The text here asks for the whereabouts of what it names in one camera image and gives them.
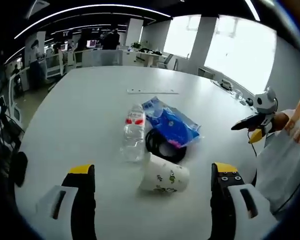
blue plastic bag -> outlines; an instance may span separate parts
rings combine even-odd
[[[169,107],[157,97],[142,104],[146,119],[165,139],[177,148],[187,146],[199,135],[200,126],[173,107]]]

window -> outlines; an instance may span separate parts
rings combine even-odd
[[[163,51],[189,58],[197,36],[200,18],[200,15],[175,17],[170,23]]]
[[[267,86],[276,45],[273,29],[238,17],[220,16],[204,65],[255,95]]]

person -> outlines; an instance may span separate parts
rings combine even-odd
[[[82,62],[82,52],[84,50],[87,50],[87,32],[83,31],[77,44],[76,44],[76,48],[74,49],[74,56],[75,56],[75,60],[77,63],[81,63]]]
[[[44,72],[39,64],[39,58],[44,57],[44,54],[39,51],[38,47],[39,47],[39,41],[36,39],[31,45],[31,52],[30,52],[30,59],[29,59],[30,62],[29,83],[30,83],[30,88],[32,90],[37,90],[41,85],[42,81],[45,79]]]
[[[46,50],[46,57],[49,58],[53,55],[54,51],[51,48],[51,45],[49,45],[48,49]]]
[[[53,54],[58,54],[59,53],[59,50],[61,50],[61,43],[60,42],[56,42],[54,45],[53,45]]]
[[[120,35],[118,29],[112,30],[103,40],[103,50],[116,50],[119,43]]]
[[[14,75],[14,74],[18,74],[19,72],[20,72],[20,70],[18,68],[18,65],[16,64],[16,65],[14,65],[14,69],[13,69],[13,71],[11,73],[11,76]]]
[[[14,89],[14,93],[15,93],[16,97],[19,97],[19,96],[21,96],[24,93],[24,89],[23,89],[22,83],[21,83],[21,77],[18,74],[19,72],[20,72],[20,70],[18,68],[18,65],[17,64],[14,65],[14,69],[13,69],[13,71],[11,73],[11,76],[16,75],[14,77],[14,79],[13,79],[13,81],[14,81],[14,87],[13,87],[13,89]]]
[[[300,185],[300,101],[294,110],[275,114],[273,129],[280,132],[257,156],[255,187],[276,212]]]
[[[5,71],[5,54],[4,51],[0,51],[0,92],[4,88],[4,86],[7,84],[8,80],[6,77],[6,71]]]
[[[68,51],[72,51],[74,50],[74,48],[75,48],[75,43],[73,40],[70,40],[68,44]]]

person standing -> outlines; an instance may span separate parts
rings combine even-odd
[[[13,69],[13,71],[11,73],[11,76],[14,75],[14,74],[18,74],[19,72],[20,72],[20,70],[18,68],[18,65],[16,64],[16,65],[14,65],[14,69]]]
[[[46,50],[46,57],[49,58],[54,54],[53,49],[51,48],[51,45],[49,45],[48,49]]]
[[[116,50],[119,43],[120,35],[118,29],[112,30],[103,40],[103,50]]]
[[[75,49],[75,43],[73,40],[69,40],[68,51],[73,51]]]
[[[33,44],[31,45],[31,52],[30,52],[30,65],[29,65],[29,83],[30,88],[32,90],[37,90],[42,81],[45,79],[44,71],[40,67],[39,59],[44,57],[44,53],[41,53],[38,49],[39,41],[36,39],[34,40]]]

plastic water bottle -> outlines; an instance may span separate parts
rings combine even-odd
[[[138,162],[145,155],[146,115],[143,107],[134,105],[125,119],[124,140],[121,151],[126,160]]]

